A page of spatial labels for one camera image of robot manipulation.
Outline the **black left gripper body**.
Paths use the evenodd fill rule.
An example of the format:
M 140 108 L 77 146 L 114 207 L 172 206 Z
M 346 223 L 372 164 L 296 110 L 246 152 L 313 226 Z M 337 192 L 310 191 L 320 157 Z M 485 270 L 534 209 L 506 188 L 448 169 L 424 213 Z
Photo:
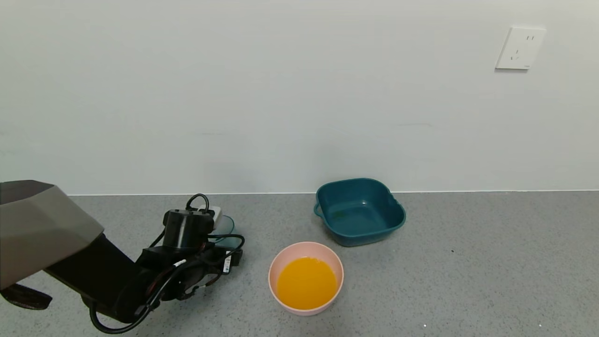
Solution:
M 207 252 L 207 264 L 210 265 L 217 273 L 227 275 L 230 272 L 233 264 L 232 249 L 229 247 L 212 247 Z

